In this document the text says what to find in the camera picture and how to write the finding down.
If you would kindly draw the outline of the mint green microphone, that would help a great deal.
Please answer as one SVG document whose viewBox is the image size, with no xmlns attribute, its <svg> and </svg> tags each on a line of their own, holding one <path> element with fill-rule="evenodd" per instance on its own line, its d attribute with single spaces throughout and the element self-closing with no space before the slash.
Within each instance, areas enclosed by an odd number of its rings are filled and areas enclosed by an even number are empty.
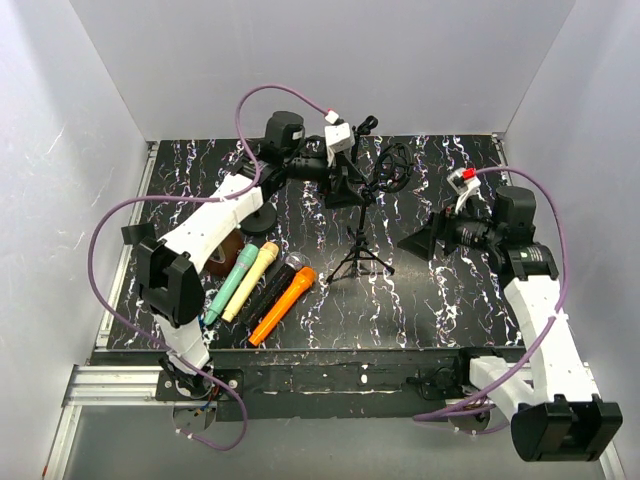
<svg viewBox="0 0 640 480">
<path fill-rule="evenodd" d="M 211 325 L 224 311 L 231 297 L 240 285 L 258 256 L 259 248 L 254 244 L 246 245 L 239 253 L 237 260 L 211 301 L 203 319 L 205 326 Z"/>
</svg>

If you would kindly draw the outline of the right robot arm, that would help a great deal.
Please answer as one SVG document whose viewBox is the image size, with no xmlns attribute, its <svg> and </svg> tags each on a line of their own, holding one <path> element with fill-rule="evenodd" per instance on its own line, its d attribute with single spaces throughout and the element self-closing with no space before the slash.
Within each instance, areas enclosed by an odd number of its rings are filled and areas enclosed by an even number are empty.
<svg viewBox="0 0 640 480">
<path fill-rule="evenodd" d="M 535 196 L 503 186 L 488 217 L 472 215 L 469 203 L 464 196 L 431 213 L 398 246 L 426 261 L 437 242 L 447 254 L 459 247 L 487 253 L 526 351 L 514 365 L 496 353 L 468 354 L 452 373 L 453 387 L 502 412 L 522 460 L 596 461 L 623 416 L 617 403 L 601 399 L 577 352 L 561 305 L 566 288 L 551 251 L 534 239 Z"/>
</svg>

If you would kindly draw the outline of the cream mic round stand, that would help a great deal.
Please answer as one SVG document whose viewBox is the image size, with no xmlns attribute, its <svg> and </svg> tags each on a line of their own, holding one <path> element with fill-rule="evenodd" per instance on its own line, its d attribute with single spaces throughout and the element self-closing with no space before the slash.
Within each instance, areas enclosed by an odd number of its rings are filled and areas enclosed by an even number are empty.
<svg viewBox="0 0 640 480">
<path fill-rule="evenodd" d="M 240 229 L 245 235 L 260 236 L 271 232 L 277 224 L 277 211 L 267 202 L 257 211 L 250 214 L 240 223 Z"/>
</svg>

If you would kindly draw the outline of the silver mesh studio microphone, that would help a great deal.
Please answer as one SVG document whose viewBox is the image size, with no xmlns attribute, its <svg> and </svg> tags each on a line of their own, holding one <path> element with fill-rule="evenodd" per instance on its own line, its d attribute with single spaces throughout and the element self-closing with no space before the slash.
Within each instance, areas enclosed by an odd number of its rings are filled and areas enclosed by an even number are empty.
<svg viewBox="0 0 640 480">
<path fill-rule="evenodd" d="M 305 265 L 306 258 L 300 252 L 291 252 L 282 265 L 266 283 L 263 290 L 251 300 L 248 310 L 240 316 L 240 321 L 249 329 L 255 329 L 261 319 L 275 305 L 293 281 L 296 273 Z"/>
</svg>

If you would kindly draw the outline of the cream microphone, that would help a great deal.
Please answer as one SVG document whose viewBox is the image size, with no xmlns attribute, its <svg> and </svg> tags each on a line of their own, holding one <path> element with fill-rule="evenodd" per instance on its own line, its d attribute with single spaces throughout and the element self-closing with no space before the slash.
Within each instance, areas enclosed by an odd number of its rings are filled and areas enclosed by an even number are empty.
<svg viewBox="0 0 640 480">
<path fill-rule="evenodd" d="M 222 320 L 231 322 L 237 316 L 264 272 L 276 260 L 278 253 L 279 247 L 275 243 L 266 242 L 263 244 L 251 268 L 226 305 L 221 315 Z"/>
</svg>

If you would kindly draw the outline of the orange microphone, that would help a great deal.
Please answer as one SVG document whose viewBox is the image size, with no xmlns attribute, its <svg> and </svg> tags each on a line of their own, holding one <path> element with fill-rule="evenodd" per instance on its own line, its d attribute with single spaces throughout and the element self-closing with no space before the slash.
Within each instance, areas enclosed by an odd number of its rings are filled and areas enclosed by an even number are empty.
<svg viewBox="0 0 640 480">
<path fill-rule="evenodd" d="M 299 297 L 311 288 L 316 272 L 309 266 L 287 273 L 276 287 L 277 298 L 249 337 L 249 343 L 258 347 L 286 316 Z"/>
</svg>

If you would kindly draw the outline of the round base mic stand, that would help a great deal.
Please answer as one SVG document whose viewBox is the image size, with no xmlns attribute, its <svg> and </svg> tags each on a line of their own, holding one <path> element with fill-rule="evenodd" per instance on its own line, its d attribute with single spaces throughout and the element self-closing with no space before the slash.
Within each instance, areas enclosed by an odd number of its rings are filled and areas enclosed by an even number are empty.
<svg viewBox="0 0 640 480">
<path fill-rule="evenodd" d="M 152 223 L 123 226 L 121 235 L 123 243 L 128 246 L 137 246 L 146 238 L 156 238 L 155 227 Z"/>
</svg>

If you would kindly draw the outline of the black tripod mic stand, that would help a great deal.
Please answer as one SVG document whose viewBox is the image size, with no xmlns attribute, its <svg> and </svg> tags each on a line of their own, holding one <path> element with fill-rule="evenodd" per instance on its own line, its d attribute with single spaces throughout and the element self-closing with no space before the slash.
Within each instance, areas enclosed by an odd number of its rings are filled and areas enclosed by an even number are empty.
<svg viewBox="0 0 640 480">
<path fill-rule="evenodd" d="M 358 163 L 358 152 L 360 148 L 361 138 L 363 136 L 370 135 L 372 130 L 375 129 L 377 125 L 378 119 L 374 115 L 369 115 L 360 125 L 352 128 L 354 133 L 354 145 L 351 148 L 350 160 L 354 165 Z"/>
</svg>

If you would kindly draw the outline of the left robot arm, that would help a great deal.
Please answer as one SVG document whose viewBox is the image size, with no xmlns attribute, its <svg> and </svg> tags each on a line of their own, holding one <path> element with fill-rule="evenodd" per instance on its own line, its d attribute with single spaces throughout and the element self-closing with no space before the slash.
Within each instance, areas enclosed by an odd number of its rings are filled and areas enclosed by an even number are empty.
<svg viewBox="0 0 640 480">
<path fill-rule="evenodd" d="M 248 144 L 214 195 L 203 199 L 184 222 L 162 237 L 147 225 L 135 235 L 138 295 L 153 313 L 169 351 L 162 368 L 190 399 L 205 398 L 213 386 L 204 369 L 210 354 L 198 320 L 205 304 L 200 275 L 212 256 L 229 257 L 233 233 L 248 221 L 265 218 L 269 199 L 289 180 L 315 183 L 329 209 L 363 201 L 355 189 L 362 178 L 355 160 L 361 136 L 378 121 L 369 116 L 352 127 L 335 112 L 327 118 L 313 148 L 300 115 L 273 113 L 263 137 Z"/>
</svg>

